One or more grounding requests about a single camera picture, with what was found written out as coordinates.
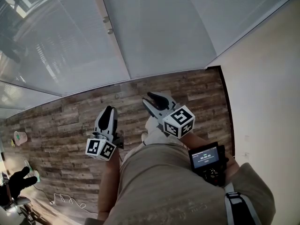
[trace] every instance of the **display screen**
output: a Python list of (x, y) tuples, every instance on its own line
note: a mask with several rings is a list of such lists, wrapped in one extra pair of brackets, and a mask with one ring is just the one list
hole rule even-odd
[(217, 147), (207, 149), (192, 155), (194, 168), (202, 167), (219, 160)]

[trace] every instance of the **handheld device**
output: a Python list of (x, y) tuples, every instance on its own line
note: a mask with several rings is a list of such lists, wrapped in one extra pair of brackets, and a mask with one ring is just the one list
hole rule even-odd
[(206, 146), (188, 151), (192, 171), (203, 177), (205, 181), (215, 185), (225, 184), (226, 163), (225, 147), (213, 142)]

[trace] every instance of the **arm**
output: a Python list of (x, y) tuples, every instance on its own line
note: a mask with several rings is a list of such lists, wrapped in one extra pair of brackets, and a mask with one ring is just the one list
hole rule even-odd
[[(210, 142), (198, 137), (193, 133), (186, 134), (184, 137), (180, 138), (180, 141), (189, 149), (195, 149), (210, 144)], [(239, 170), (240, 166), (229, 153), (226, 153), (226, 157), (229, 159), (226, 164), (227, 168), (225, 170), (226, 182), (228, 182), (230, 178)]]
[(114, 207), (119, 188), (120, 161), (119, 149), (116, 148), (111, 159), (105, 164), (98, 195), (98, 219), (105, 221)]

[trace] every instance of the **khaki shirt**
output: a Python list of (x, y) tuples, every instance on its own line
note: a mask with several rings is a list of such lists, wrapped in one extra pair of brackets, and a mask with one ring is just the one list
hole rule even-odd
[[(232, 177), (234, 190), (249, 197), (262, 224), (271, 224), (274, 198), (250, 164)], [(191, 171), (186, 149), (148, 145), (120, 169), (118, 199), (105, 225), (227, 224), (225, 191)], [(90, 219), (87, 225), (102, 224)]]

